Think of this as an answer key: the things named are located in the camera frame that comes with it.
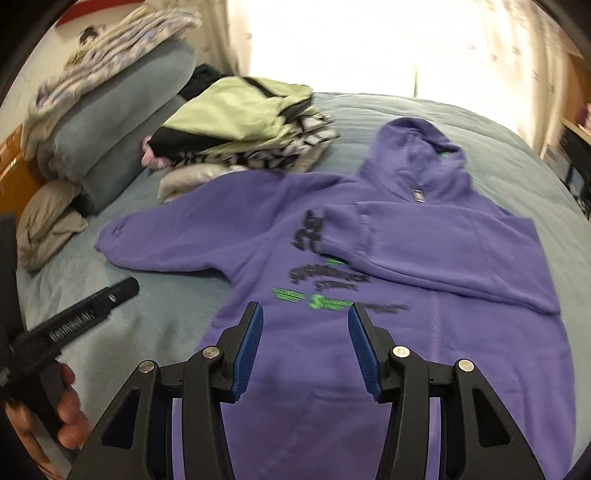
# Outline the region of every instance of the purple hoodie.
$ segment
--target purple hoodie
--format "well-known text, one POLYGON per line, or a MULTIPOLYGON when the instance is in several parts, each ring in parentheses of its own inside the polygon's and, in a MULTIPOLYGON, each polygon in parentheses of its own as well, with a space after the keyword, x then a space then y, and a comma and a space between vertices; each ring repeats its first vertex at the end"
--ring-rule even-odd
MULTIPOLYGON (((228 277, 199 348, 247 302, 263 306, 248 390, 223 409, 237 479, 375 478, 389 405, 365 391, 347 329, 354 301, 424 359, 475 362, 547 479, 566 474, 573 364, 544 252, 533 222, 474 191, 464 163, 431 124, 401 118, 354 176, 232 173, 101 232, 96 248, 115 265, 228 277)), ((429 451, 434 480, 436 402, 429 451)))

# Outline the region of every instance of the light blue bedsheet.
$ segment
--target light blue bedsheet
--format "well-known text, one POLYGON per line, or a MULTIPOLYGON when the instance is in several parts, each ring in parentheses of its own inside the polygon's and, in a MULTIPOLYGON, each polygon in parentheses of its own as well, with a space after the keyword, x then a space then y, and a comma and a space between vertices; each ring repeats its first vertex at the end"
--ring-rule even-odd
MULTIPOLYGON (((465 149, 467 169, 478 191, 514 214, 534 219, 573 351, 578 458, 591 439, 591 225, 573 198, 521 139, 466 110, 374 95, 317 94, 315 103, 336 117, 342 136, 316 170, 354 172, 381 125, 397 116, 419 116, 465 149)), ((160 177, 142 173, 39 274, 33 278, 20 275, 28 326, 130 274, 108 264, 93 246, 108 220, 157 205, 160 177)), ((213 271, 132 275, 141 286, 139 297, 63 355, 63 361, 77 373, 76 388, 92 423, 142 360, 153 359, 160 365, 186 360, 229 291, 228 282, 213 271)))

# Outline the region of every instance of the human hand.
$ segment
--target human hand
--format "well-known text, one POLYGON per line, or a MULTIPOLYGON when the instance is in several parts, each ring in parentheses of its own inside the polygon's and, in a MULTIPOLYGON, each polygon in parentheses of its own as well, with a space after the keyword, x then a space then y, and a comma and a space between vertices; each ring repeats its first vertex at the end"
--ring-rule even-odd
MULTIPOLYGON (((76 379, 74 372, 65 364, 61 365, 61 378, 64 383, 64 393, 57 404, 56 412, 64 422, 64 426, 57 434, 60 443, 68 448, 82 447, 89 434, 89 425, 86 415, 80 410, 80 399, 72 388, 76 379)), ((61 478, 57 469, 43 453, 43 450, 33 436, 33 416, 23 403, 8 403, 5 407, 8 420, 21 439, 23 445, 31 455, 31 458, 45 471, 50 478, 61 478)))

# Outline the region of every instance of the box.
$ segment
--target box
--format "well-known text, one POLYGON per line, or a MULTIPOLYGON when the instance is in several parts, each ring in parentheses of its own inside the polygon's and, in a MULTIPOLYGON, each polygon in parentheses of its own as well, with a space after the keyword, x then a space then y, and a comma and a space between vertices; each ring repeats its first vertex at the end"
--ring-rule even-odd
POLYGON ((566 182, 570 169, 570 160, 562 148, 548 145, 543 160, 562 182, 566 182))

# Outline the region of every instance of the pink garment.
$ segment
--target pink garment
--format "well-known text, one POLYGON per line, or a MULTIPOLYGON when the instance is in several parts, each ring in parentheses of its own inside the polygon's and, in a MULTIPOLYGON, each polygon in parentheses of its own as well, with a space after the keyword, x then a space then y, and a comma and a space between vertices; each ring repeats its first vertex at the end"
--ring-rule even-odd
POLYGON ((142 140, 142 150, 144 152, 144 156, 142 157, 142 166, 146 167, 150 170, 162 170, 166 167, 169 167, 171 161, 167 158, 162 157, 155 157, 154 152, 148 145, 152 137, 144 137, 142 140))

